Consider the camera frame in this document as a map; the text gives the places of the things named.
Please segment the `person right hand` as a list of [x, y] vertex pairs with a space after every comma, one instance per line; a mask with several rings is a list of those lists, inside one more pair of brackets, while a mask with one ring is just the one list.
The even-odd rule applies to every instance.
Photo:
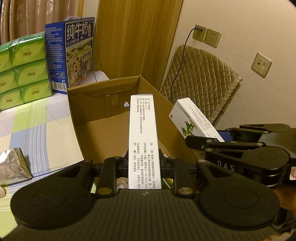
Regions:
[[290, 185], [279, 185], [273, 189], [274, 193], [278, 196], [280, 206], [284, 209], [290, 210], [293, 217], [296, 217], [296, 188]]

